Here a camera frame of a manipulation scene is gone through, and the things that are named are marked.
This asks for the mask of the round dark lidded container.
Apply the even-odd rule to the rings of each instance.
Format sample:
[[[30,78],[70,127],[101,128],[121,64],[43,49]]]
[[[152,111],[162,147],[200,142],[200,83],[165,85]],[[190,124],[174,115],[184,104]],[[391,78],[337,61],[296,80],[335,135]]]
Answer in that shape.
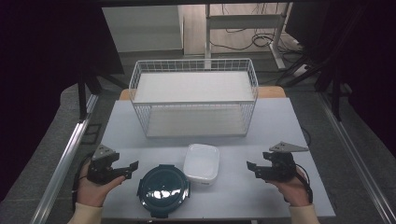
[[[155,218],[168,218],[190,197],[191,183],[175,165],[160,164],[139,181],[136,196]]]

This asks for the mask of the black floor frame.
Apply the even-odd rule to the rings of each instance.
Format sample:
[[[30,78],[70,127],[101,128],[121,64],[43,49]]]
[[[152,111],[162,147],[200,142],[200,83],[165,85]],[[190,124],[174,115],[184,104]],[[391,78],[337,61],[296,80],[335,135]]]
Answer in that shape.
[[[81,144],[82,145],[95,145],[97,142],[97,139],[100,135],[101,128],[102,128],[101,123],[89,124],[86,131],[83,134]]]

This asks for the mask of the person's right hand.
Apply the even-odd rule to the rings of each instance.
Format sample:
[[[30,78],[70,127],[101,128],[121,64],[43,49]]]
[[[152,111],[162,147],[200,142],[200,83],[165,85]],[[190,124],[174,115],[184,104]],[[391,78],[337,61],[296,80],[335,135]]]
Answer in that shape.
[[[267,183],[276,186],[284,199],[293,207],[304,207],[311,204],[304,183],[297,176],[288,182],[267,180]]]

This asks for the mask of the white square container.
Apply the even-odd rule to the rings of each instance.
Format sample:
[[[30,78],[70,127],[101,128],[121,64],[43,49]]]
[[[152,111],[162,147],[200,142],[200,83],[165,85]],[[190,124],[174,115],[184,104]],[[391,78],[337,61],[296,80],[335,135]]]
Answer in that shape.
[[[191,144],[186,152],[183,173],[193,183],[212,185],[219,172],[219,149],[205,144]]]

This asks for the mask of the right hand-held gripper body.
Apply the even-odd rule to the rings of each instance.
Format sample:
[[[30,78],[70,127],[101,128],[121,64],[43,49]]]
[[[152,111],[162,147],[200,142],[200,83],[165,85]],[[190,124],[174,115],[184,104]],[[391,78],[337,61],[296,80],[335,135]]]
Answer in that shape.
[[[296,172],[296,163],[292,152],[305,152],[307,147],[300,147],[294,144],[280,142],[269,148],[268,152],[263,152],[263,158],[271,162],[270,166],[258,166],[257,168],[267,168],[267,179],[278,182],[288,182],[292,180]]]

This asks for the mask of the white cabinet panel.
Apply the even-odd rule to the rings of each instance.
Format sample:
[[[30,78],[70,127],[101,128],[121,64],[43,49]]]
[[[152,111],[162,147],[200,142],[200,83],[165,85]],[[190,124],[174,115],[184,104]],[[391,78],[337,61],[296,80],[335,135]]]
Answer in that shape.
[[[102,10],[118,52],[183,49],[178,6]]]

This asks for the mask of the black metal stand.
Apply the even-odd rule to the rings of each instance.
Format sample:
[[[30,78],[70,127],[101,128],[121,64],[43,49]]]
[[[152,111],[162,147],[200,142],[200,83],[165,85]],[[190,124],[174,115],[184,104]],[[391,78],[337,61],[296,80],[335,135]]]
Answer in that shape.
[[[312,77],[315,74],[319,74],[319,77],[314,85],[315,91],[325,92],[329,86],[332,86],[331,96],[331,111],[332,114],[338,121],[341,121],[339,113],[339,103],[341,97],[341,78],[338,72],[338,67],[334,57],[329,56],[327,59],[320,63],[314,63],[311,65],[307,71],[294,77],[285,83],[282,80],[285,77],[291,76],[297,71],[303,64],[309,64],[310,58],[308,56],[302,56],[295,63],[293,63],[289,69],[287,69],[283,75],[276,81],[276,85],[282,88],[292,87],[303,80]]]
[[[98,95],[102,91],[102,86],[99,82],[99,77],[115,84],[122,90],[126,89],[128,85],[119,79],[113,77],[99,69],[93,68],[90,72],[81,72],[78,75],[78,106],[79,106],[79,121],[82,122],[88,117],[88,100],[86,97],[86,90],[88,88],[93,95]]]

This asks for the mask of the white wire shelf rack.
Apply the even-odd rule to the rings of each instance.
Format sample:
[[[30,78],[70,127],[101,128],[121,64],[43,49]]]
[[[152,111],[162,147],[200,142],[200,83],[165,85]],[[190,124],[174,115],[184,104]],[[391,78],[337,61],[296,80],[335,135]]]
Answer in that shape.
[[[145,60],[129,96],[147,137],[245,136],[258,79],[250,59]]]

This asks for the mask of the white metal desk frame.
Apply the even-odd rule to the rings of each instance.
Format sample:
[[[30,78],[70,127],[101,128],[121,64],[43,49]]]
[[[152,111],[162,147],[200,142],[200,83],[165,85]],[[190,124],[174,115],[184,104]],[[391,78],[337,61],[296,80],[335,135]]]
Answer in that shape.
[[[269,43],[277,68],[285,70],[286,65],[277,49],[290,4],[286,3],[280,14],[261,15],[210,15],[210,5],[205,5],[205,57],[211,57],[210,34],[219,29],[274,29],[273,40]]]

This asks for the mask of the white power strip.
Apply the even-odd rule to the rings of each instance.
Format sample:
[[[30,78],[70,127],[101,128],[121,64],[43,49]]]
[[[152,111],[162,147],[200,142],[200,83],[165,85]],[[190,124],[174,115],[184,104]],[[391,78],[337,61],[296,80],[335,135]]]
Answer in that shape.
[[[298,76],[302,75],[303,73],[305,73],[309,68],[310,68],[309,65],[303,64],[293,73],[293,76],[298,77]]]

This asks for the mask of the aluminium rail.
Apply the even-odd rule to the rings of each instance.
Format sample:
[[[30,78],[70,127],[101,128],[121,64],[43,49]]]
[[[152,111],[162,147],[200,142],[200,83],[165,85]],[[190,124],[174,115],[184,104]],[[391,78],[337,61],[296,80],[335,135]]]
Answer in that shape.
[[[340,121],[332,112],[331,102],[324,93],[320,93],[318,98],[322,104],[325,113],[332,124],[335,133],[340,139],[346,154],[348,155],[351,163],[353,164],[357,174],[367,190],[369,197],[374,203],[375,209],[381,216],[384,224],[396,224],[396,214],[390,207],[389,200],[386,198],[382,189],[377,185],[374,177],[370,173],[368,167],[364,163],[361,154],[357,150],[350,135],[342,121]]]
[[[64,183],[64,179],[68,173],[68,170],[72,164],[72,161],[76,155],[78,150],[78,146],[81,142],[83,133],[88,127],[88,124],[91,120],[93,110],[97,103],[99,96],[92,94],[88,102],[85,104],[85,108],[87,109],[87,115],[82,120],[79,121],[75,129],[73,130],[69,141],[64,148],[64,152],[56,166],[56,169],[53,172],[53,175],[46,187],[46,190],[43,193],[43,196],[29,222],[29,224],[45,224],[52,209],[52,206],[55,203],[58,193]]]

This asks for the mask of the person's left hand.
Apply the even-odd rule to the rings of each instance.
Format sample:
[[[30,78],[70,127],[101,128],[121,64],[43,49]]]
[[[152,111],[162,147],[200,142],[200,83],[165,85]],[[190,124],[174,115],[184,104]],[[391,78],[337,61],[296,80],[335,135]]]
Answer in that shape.
[[[122,175],[105,185],[98,185],[87,178],[89,165],[90,162],[87,161],[79,173],[77,202],[92,207],[102,207],[107,194],[119,186],[125,180],[125,177]]]

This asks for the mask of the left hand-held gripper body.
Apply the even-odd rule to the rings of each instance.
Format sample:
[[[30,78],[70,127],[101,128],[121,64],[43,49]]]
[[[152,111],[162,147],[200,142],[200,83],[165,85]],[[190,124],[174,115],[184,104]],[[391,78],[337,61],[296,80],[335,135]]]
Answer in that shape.
[[[87,178],[99,185],[105,185],[120,174],[112,168],[112,163],[120,158],[120,154],[115,150],[99,145],[93,152],[91,163],[88,168]]]

